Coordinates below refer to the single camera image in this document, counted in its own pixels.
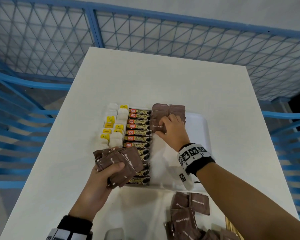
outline metal mesh panel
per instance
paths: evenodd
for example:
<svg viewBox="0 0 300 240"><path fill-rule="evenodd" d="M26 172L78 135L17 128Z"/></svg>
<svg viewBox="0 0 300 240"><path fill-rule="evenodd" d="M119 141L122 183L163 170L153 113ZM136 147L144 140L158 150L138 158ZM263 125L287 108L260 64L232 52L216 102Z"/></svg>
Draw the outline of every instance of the metal mesh panel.
<svg viewBox="0 0 300 240"><path fill-rule="evenodd" d="M300 92L300 39L96 11L104 47L246 66L257 98Z"/></svg>
<svg viewBox="0 0 300 240"><path fill-rule="evenodd" d="M0 58L12 70L74 78L90 46L84 9L0 0Z"/></svg>

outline hand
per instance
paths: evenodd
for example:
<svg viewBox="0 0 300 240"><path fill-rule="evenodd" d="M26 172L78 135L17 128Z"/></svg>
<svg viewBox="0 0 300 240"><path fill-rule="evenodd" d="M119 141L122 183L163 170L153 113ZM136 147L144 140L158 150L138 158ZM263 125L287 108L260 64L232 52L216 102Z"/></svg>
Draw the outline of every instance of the hand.
<svg viewBox="0 0 300 240"><path fill-rule="evenodd" d="M155 133L172 149L179 152L181 147L190 143L185 124L181 120L180 116L175 116L174 114L171 114L168 117L164 116L159 121L160 126L163 124L166 126L167 133L164 134L161 131L156 131Z"/></svg>
<svg viewBox="0 0 300 240"><path fill-rule="evenodd" d="M123 162L115 163L101 172L98 172L96 166L94 166L84 189L70 210L69 215L92 222L111 192L111 189L107 187L108 177L121 171L123 168Z"/></svg>

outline person's left arm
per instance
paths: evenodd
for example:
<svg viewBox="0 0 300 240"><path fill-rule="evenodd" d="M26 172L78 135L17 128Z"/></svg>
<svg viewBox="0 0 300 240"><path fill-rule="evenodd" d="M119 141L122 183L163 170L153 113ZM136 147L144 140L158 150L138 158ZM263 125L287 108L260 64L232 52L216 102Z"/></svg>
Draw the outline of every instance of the person's left arm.
<svg viewBox="0 0 300 240"><path fill-rule="evenodd" d="M111 189L108 177L124 168L116 163L98 172L93 167L90 177L69 214L64 216L57 228L50 231L46 240L90 240L92 221L108 199Z"/></svg>

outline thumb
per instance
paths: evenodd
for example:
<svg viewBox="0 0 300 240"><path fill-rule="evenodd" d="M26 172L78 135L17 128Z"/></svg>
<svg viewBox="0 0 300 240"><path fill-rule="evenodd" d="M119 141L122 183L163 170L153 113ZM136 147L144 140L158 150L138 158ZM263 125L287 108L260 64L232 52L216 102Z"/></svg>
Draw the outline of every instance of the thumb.
<svg viewBox="0 0 300 240"><path fill-rule="evenodd" d="M158 136L160 136L162 140L164 140L165 137L166 137L166 134L163 133L162 131L156 131L155 133L156 133Z"/></svg>
<svg viewBox="0 0 300 240"><path fill-rule="evenodd" d="M102 174L103 177L108 178L112 174L120 172L124 168L124 166L125 166L124 162L115 163L102 170L100 174Z"/></svg>

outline wall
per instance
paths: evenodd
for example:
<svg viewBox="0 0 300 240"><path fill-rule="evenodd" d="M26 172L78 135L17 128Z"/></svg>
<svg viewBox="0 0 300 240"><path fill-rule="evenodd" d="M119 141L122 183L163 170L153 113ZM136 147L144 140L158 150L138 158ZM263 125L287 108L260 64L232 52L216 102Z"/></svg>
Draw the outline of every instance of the wall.
<svg viewBox="0 0 300 240"><path fill-rule="evenodd" d="M78 0L300 31L300 0Z"/></svg>

